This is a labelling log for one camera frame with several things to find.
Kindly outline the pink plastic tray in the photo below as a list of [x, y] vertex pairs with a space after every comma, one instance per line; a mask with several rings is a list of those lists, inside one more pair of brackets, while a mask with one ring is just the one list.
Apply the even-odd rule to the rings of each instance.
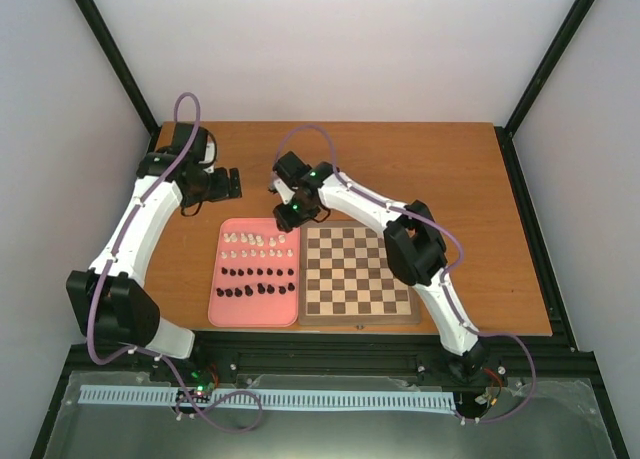
[[[225, 242], [223, 236], [225, 233], [236, 234], [237, 242]], [[264, 240], [262, 246], [241, 242], [241, 233], [261, 235]], [[286, 241], [279, 243], [279, 235], [285, 235]], [[274, 237], [277, 244], [274, 247], [269, 245], [270, 237]], [[286, 328], [294, 324], [298, 317], [298, 293], [299, 293], [299, 277], [300, 277], [300, 231], [298, 229], [284, 233], [279, 231], [276, 222], [271, 218], [232, 218], [228, 219], [220, 227], [219, 240], [216, 251], [216, 261], [211, 285], [211, 294], [208, 307], [208, 318], [210, 323], [217, 328]], [[257, 252], [256, 257], [251, 257], [250, 251], [254, 249]], [[293, 250], [293, 257], [287, 256], [287, 250]], [[248, 256], [241, 257], [241, 251], [246, 250]], [[266, 257], [260, 257], [260, 251], [266, 252]], [[269, 256], [269, 251], [281, 250], [282, 257]], [[223, 259], [220, 253], [224, 251], [228, 257]], [[230, 256], [230, 252], [237, 253], [236, 258]], [[236, 276], [229, 273], [223, 275], [221, 269], [225, 267], [229, 271], [235, 269]], [[247, 274], [247, 269], [254, 271], [253, 275]], [[264, 274], [257, 275], [257, 269], [261, 268]], [[267, 268], [274, 271], [273, 275], [267, 275]], [[238, 270], [244, 270], [244, 276], [238, 275]], [[284, 274], [278, 276], [277, 269], [282, 269]], [[294, 269], [293, 276], [288, 275], [288, 269]], [[287, 289], [288, 283], [295, 284], [295, 291], [290, 292]], [[257, 285], [263, 284], [266, 292], [259, 294]], [[267, 286], [272, 285], [275, 288], [274, 294], [267, 293]], [[249, 286], [253, 290], [252, 296], [246, 296], [244, 289]], [[279, 286], [285, 286], [286, 294], [279, 294]], [[233, 290], [232, 297], [218, 297], [216, 289], [221, 288], [224, 291], [228, 288]], [[234, 289], [240, 288], [243, 291], [241, 297], [234, 295]]]

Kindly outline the wooden chess board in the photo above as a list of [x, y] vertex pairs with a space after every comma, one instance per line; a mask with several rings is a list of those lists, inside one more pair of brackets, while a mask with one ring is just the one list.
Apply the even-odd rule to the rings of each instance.
[[298, 321], [304, 326], [414, 325], [419, 297], [394, 277], [384, 241], [356, 221], [301, 229]]

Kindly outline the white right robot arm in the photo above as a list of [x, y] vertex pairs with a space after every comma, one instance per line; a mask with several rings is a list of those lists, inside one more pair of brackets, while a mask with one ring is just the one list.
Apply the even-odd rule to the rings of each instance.
[[284, 232], [318, 221], [323, 211], [338, 211], [382, 238], [387, 267], [417, 293], [436, 325], [451, 376], [460, 383], [477, 376], [487, 353], [452, 284], [446, 231], [426, 204], [387, 198], [328, 162], [312, 167], [292, 151], [275, 160], [269, 190], [281, 198], [273, 214]]

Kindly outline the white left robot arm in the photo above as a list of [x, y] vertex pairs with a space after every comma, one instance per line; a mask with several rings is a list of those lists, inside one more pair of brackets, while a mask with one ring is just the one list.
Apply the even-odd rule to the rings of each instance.
[[173, 358], [174, 371], [190, 382], [206, 374], [208, 357], [193, 347], [194, 332], [163, 318], [144, 285], [174, 213], [192, 217], [206, 202], [240, 197], [238, 169], [217, 166], [217, 156], [212, 132], [179, 122], [170, 144], [141, 160], [131, 199], [108, 243], [87, 270], [72, 271], [66, 281], [89, 347], [108, 341], [123, 345], [128, 354], [146, 350]]

